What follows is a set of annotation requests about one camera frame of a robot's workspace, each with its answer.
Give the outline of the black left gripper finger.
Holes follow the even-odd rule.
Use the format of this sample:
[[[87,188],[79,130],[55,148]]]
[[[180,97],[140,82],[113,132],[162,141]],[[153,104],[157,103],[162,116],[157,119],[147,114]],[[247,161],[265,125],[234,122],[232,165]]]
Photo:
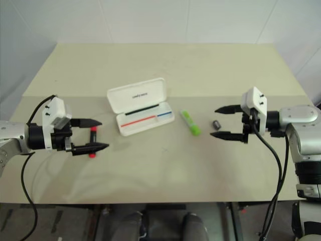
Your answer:
[[[87,155],[93,154],[98,151],[104,150],[105,148],[109,147],[109,144],[105,143],[87,143],[82,146],[74,146],[72,148],[72,155],[79,156],[79,155]]]
[[[92,128],[102,125],[101,122],[90,118],[72,118],[71,126],[79,128]]]

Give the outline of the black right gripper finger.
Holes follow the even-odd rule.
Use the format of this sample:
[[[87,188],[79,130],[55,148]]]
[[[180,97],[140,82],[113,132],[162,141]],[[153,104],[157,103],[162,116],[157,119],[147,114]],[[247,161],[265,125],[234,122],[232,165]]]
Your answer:
[[[235,114],[242,112],[242,108],[241,105],[227,105],[216,109],[215,112],[221,114]]]
[[[236,134],[232,132],[225,132],[225,131],[218,131],[218,132],[212,132],[210,133],[211,136],[226,140],[226,141],[239,141],[239,142],[245,142],[244,141],[244,135],[243,134]]]

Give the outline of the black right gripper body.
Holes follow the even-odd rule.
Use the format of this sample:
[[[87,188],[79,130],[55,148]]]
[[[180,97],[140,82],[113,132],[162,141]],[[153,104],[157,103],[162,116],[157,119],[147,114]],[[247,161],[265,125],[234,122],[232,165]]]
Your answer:
[[[257,131],[259,131],[260,120],[258,117],[258,111],[254,108],[250,110],[250,115],[243,112],[242,114],[242,123],[243,123],[243,140],[242,142],[247,144],[248,137],[250,134],[254,134],[253,126],[256,127]]]

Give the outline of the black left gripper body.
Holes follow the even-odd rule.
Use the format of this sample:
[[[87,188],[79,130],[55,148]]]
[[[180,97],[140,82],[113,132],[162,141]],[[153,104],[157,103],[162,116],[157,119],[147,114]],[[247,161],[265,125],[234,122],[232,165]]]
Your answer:
[[[52,149],[57,151],[73,151],[74,145],[71,141],[72,121],[68,121],[61,129],[53,128],[51,133]]]

